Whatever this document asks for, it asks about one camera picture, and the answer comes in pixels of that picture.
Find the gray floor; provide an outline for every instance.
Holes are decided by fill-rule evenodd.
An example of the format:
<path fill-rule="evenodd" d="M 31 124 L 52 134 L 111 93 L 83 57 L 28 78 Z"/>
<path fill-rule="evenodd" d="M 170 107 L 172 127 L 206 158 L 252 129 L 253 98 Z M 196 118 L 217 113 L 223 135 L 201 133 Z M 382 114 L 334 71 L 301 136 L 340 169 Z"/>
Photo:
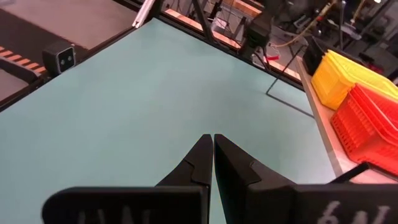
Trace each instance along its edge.
<path fill-rule="evenodd" d="M 136 16 L 112 0 L 14 0 L 2 9 L 87 49 L 131 26 Z"/>

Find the wire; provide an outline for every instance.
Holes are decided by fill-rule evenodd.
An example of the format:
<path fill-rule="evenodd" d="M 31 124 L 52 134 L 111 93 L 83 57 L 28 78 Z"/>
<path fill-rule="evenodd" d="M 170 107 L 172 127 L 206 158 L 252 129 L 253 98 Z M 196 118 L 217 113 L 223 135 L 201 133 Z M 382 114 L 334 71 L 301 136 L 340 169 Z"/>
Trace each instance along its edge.
<path fill-rule="evenodd" d="M 261 56 L 260 56 L 257 52 L 255 52 L 254 55 L 260 60 L 260 62 L 261 62 L 261 64 L 262 64 L 262 66 L 264 67 L 264 69 L 267 70 L 267 71 L 269 71 L 268 68 L 267 68 L 267 66 L 266 66 L 266 63 L 264 62 L 264 59 L 261 58 Z"/>
<path fill-rule="evenodd" d="M 229 25 L 229 23 L 226 24 L 225 29 L 228 29 L 227 31 L 230 31 L 232 33 L 231 26 Z"/>
<path fill-rule="evenodd" d="M 173 8 L 173 6 L 174 6 L 174 3 L 175 3 L 175 0 L 173 0 L 173 2 L 171 3 L 171 8 Z"/>
<path fill-rule="evenodd" d="M 209 1 L 207 1 L 206 4 L 214 5 L 214 3 L 209 2 Z M 240 20 L 239 20 L 239 19 L 241 19 L 240 15 L 238 15 L 238 14 L 234 13 L 233 11 L 231 11 L 231 8 L 228 9 L 227 7 L 224 7 L 224 6 L 220 6 L 220 7 L 221 7 L 221 14 L 223 15 L 223 20 L 225 20 L 225 21 L 228 22 L 228 20 L 226 20 L 226 16 L 224 15 L 224 11 L 223 11 L 223 9 L 225 9 L 225 10 L 229 11 L 229 16 L 230 16 L 231 14 L 235 16 L 235 20 L 236 20 L 236 23 L 237 23 L 237 24 L 240 23 Z"/>
<path fill-rule="evenodd" d="M 306 33 L 306 31 L 309 30 L 309 28 L 311 28 L 314 24 L 316 24 L 318 17 L 325 15 L 329 11 L 329 9 L 335 4 L 335 2 L 336 1 L 333 1 L 328 8 L 326 8 L 326 9 L 323 8 L 323 10 L 319 13 L 319 15 L 317 17 L 314 18 L 314 20 L 310 23 L 310 25 L 308 25 L 301 33 L 299 33 L 299 35 L 295 36 L 291 41 L 281 44 L 281 45 L 275 45 L 275 47 L 286 47 L 290 44 L 293 44 L 298 38 L 301 38 L 301 36 L 303 36 Z"/>
<path fill-rule="evenodd" d="M 267 46 L 262 48 L 262 57 L 266 58 L 266 61 L 267 61 L 267 64 L 268 64 L 268 71 L 271 71 L 271 65 L 269 64 L 268 56 L 267 56 Z"/>
<path fill-rule="evenodd" d="M 182 12 L 180 8 L 180 0 L 177 0 L 177 11 Z"/>
<path fill-rule="evenodd" d="M 231 5 L 230 5 L 230 7 L 229 7 L 228 18 L 226 19 L 226 23 L 227 23 L 227 24 L 229 24 L 229 18 L 231 17 L 232 5 L 234 4 L 234 2 L 235 2 L 235 0 L 233 0 L 233 1 L 231 2 Z"/>
<path fill-rule="evenodd" d="M 276 44 L 272 43 L 272 42 L 268 42 L 269 46 L 275 51 L 275 53 L 278 55 L 278 57 L 280 57 L 280 51 L 279 49 L 276 47 Z"/>

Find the orange striped tape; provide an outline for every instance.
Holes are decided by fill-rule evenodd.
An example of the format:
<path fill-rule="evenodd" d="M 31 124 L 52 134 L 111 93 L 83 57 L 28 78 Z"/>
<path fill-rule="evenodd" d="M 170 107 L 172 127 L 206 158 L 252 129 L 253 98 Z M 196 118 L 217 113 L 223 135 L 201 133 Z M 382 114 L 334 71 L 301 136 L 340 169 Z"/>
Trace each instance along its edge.
<path fill-rule="evenodd" d="M 13 62 L 29 70 L 33 70 L 34 72 L 40 74 L 45 72 L 45 68 L 43 66 L 40 66 L 38 63 L 30 61 L 28 58 L 24 58 L 21 55 L 15 54 L 14 52 L 7 50 L 5 47 L 0 46 L 0 57 L 12 60 Z"/>

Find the metal rod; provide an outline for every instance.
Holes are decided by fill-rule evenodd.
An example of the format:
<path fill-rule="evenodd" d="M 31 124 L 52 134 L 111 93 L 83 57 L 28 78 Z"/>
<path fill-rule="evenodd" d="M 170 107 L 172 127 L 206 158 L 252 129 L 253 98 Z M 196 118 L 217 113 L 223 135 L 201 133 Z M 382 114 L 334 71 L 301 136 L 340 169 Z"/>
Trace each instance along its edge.
<path fill-rule="evenodd" d="M 347 183 L 352 178 L 357 177 L 359 174 L 362 174 L 363 172 L 365 172 L 367 170 L 373 170 L 374 172 L 378 172 L 379 174 L 381 174 L 387 178 L 390 178 L 394 181 L 398 181 L 398 177 L 395 174 L 389 172 L 388 170 L 385 170 L 371 162 L 362 162 L 361 164 L 357 165 L 356 167 L 352 168 L 351 170 L 345 172 L 344 174 L 341 174 L 336 179 L 329 182 L 329 184 Z"/>
<path fill-rule="evenodd" d="M 203 10 L 201 9 L 198 0 L 192 0 L 193 8 L 198 16 L 201 28 L 203 29 L 203 33 L 210 42 L 214 43 L 213 33 L 208 25 L 207 19 L 205 19 L 205 15 L 203 14 Z"/>
<path fill-rule="evenodd" d="M 301 110 L 300 108 L 298 108 L 298 107 L 296 107 L 296 106 L 294 106 L 294 105 L 291 105 L 290 103 L 288 103 L 288 102 L 286 102 L 286 101 L 283 101 L 283 100 L 281 100 L 281 99 L 279 99 L 279 98 L 277 98 L 277 97 L 275 97 L 275 96 L 272 96 L 272 95 L 269 93 L 269 92 L 271 91 L 272 87 L 274 87 L 274 85 L 276 84 L 276 82 L 279 80 L 280 76 L 285 72 L 286 68 L 293 62 L 293 60 L 296 58 L 296 56 L 300 53 L 300 51 L 301 51 L 302 48 L 303 48 L 303 45 L 301 45 L 300 48 L 298 49 L 298 51 L 297 51 L 295 54 L 293 54 L 293 50 L 292 50 L 292 48 L 289 46 L 290 53 L 292 54 L 292 59 L 290 59 L 290 61 L 287 63 L 287 65 L 285 66 L 285 68 L 283 69 L 283 71 L 278 75 L 278 77 L 274 80 L 274 82 L 273 82 L 273 83 L 271 84 L 271 86 L 268 88 L 268 90 L 266 91 L 266 95 L 269 96 L 269 97 L 271 97 L 272 99 L 274 99 L 274 100 L 280 102 L 280 103 L 283 103 L 284 105 L 286 105 L 286 106 L 288 106 L 288 107 L 290 107 L 290 108 L 292 108 L 292 109 L 294 109 L 294 110 L 297 110 L 297 111 L 300 112 L 300 113 L 303 113 L 303 114 L 305 114 L 305 115 L 307 115 L 307 116 L 309 116 L 309 117 L 311 117 L 311 118 L 314 118 L 312 114 L 310 114 L 310 113 L 308 113 L 308 112 L 306 112 L 306 111 L 304 111 L 304 110 Z"/>
<path fill-rule="evenodd" d="M 152 8 L 155 0 L 145 0 L 143 5 L 141 6 L 140 10 L 138 11 L 137 17 L 132 23 L 132 26 L 135 28 L 139 28 L 141 25 L 144 24 L 150 9 Z"/>

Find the wooden board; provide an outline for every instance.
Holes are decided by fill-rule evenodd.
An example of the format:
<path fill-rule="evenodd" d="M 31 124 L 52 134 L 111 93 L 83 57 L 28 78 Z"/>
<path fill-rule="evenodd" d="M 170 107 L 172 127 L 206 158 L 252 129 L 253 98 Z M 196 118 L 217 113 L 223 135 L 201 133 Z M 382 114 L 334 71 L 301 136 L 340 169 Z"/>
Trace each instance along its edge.
<path fill-rule="evenodd" d="M 341 175 L 342 173 L 347 172 L 357 166 L 357 164 L 348 159 L 343 146 L 341 145 L 335 131 L 333 130 L 333 127 L 331 126 L 330 118 L 334 111 L 326 106 L 323 106 L 319 101 L 317 93 L 315 93 L 315 90 L 311 84 L 311 76 L 305 71 L 302 59 L 297 58 L 297 63 L 299 66 L 298 73 L 300 74 L 305 93 L 307 94 L 308 101 L 310 102 L 310 106 L 315 117 L 315 121 L 317 122 L 323 143 L 325 144 L 326 150 L 328 152 L 331 165 L 336 175 Z M 368 170 L 357 176 L 352 181 L 358 184 L 396 184 L 394 180 L 391 180 L 371 170 Z"/>
<path fill-rule="evenodd" d="M 166 10 L 166 13 L 171 15 L 171 16 L 173 16 L 173 17 L 175 17 L 175 18 L 177 18 L 177 19 L 180 19 L 181 21 L 189 24 L 192 27 L 195 27 L 198 30 L 202 30 L 201 25 L 197 21 L 194 21 L 194 20 L 192 20 L 192 19 L 190 19 L 190 18 L 188 18 L 188 17 L 186 17 L 184 15 L 181 15 L 180 13 L 178 13 L 178 12 L 172 10 L 172 9 Z M 213 31 L 213 35 L 214 35 L 214 37 L 216 39 L 218 39 L 218 40 L 220 40 L 220 41 L 222 41 L 222 42 L 224 42 L 224 43 L 226 43 L 226 44 L 228 44 L 228 45 L 230 45 L 232 47 L 235 47 L 237 49 L 241 48 L 241 46 L 236 41 L 231 40 L 231 39 L 227 38 L 226 36 L 216 32 L 216 31 Z M 278 69 L 280 71 L 282 71 L 285 68 L 283 65 L 281 65 L 281 64 L 279 64 L 279 63 L 277 63 L 276 61 L 273 61 L 273 60 L 269 61 L 269 64 L 272 67 L 274 67 L 274 68 L 276 68 L 276 69 Z M 286 74 L 290 75 L 291 77 L 295 78 L 296 80 L 300 81 L 300 75 L 297 72 L 291 70 L 290 68 L 286 68 L 284 73 L 286 73 Z"/>
<path fill-rule="evenodd" d="M 240 10 L 244 13 L 246 13 L 249 16 L 255 17 L 256 15 L 260 14 L 261 11 L 256 9 L 255 7 L 241 1 L 241 0 L 224 0 L 226 4 L 229 4 L 230 6 L 234 7 L 237 10 Z M 254 4 L 257 4 L 258 6 L 263 7 L 261 4 L 258 2 L 252 1 Z"/>

